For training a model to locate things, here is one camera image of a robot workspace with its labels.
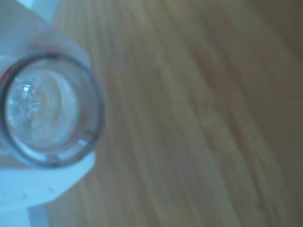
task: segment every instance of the bottle rim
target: bottle rim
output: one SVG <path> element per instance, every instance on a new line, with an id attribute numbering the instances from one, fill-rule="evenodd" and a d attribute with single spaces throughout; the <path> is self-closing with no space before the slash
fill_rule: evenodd
<path id="1" fill-rule="evenodd" d="M 59 160 L 55 158 L 55 155 L 49 155 L 49 159 L 47 161 L 40 161 L 32 156 L 30 156 L 27 152 L 25 152 L 20 145 L 13 138 L 13 135 L 10 132 L 9 125 L 7 122 L 7 98 L 9 94 L 9 89 L 14 82 L 15 78 L 24 70 L 27 66 L 40 61 L 40 60 L 63 60 L 67 63 L 72 64 L 73 66 L 79 68 L 84 71 L 86 75 L 89 77 L 89 83 L 94 89 L 94 94 L 96 96 L 97 106 L 96 111 L 98 112 L 96 118 L 96 125 L 98 127 L 95 128 L 94 132 L 90 135 L 89 143 L 87 143 L 79 152 L 74 154 L 68 159 Z M 52 52 L 52 51 L 42 51 L 35 52 L 30 55 L 27 55 L 16 63 L 14 63 L 3 75 L 0 79 L 0 135 L 3 139 L 3 143 L 10 149 L 10 151 L 23 163 L 34 166 L 38 168 L 56 168 L 56 167 L 65 167 L 70 166 L 81 159 L 83 159 L 89 152 L 91 152 L 99 139 L 101 132 L 105 123 L 105 104 L 104 98 L 102 94 L 101 87 L 99 86 L 99 82 L 97 78 L 94 76 L 92 71 L 86 67 L 79 60 L 71 57 L 68 54 L 62 52 Z"/>

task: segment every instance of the wood grain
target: wood grain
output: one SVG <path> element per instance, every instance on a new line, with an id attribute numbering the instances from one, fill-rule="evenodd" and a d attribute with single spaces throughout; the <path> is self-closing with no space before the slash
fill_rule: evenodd
<path id="1" fill-rule="evenodd" d="M 302 227 L 299 0 L 62 0 L 107 120 L 52 227 Z"/>

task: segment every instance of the clear glass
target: clear glass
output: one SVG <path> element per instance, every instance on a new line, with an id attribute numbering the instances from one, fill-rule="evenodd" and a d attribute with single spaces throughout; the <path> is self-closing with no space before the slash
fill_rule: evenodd
<path id="1" fill-rule="evenodd" d="M 36 52 L 2 81 L 0 133 L 22 161 L 70 165 L 84 157 L 103 127 L 104 102 L 91 71 L 59 52 Z"/>

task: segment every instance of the white plastic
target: white plastic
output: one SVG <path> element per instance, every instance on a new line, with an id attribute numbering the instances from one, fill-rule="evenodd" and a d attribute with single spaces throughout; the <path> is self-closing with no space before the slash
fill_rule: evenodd
<path id="1" fill-rule="evenodd" d="M 0 0 L 0 21 L 0 75 L 19 55 L 35 48 L 64 49 L 90 66 L 90 57 L 84 50 L 15 0 Z M 26 226 L 25 208 L 58 198 L 95 163 L 95 153 L 92 152 L 66 168 L 41 170 L 17 167 L 15 163 L 8 168 L 2 165 L 5 163 L 2 155 L 0 150 L 0 219 L 6 216 L 7 221 L 6 225 L 0 222 L 1 227 L 13 227 L 14 220 L 10 218 L 20 218 Z"/>
<path id="2" fill-rule="evenodd" d="M 95 164 L 95 153 L 66 168 L 0 169 L 0 212 L 53 201 L 71 188 Z"/>

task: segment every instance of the wooden surface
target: wooden surface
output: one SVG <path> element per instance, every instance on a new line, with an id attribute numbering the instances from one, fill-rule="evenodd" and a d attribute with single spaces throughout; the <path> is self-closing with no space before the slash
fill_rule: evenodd
<path id="1" fill-rule="evenodd" d="M 302 227 L 303 2 L 62 0 L 107 120 L 52 227 Z"/>

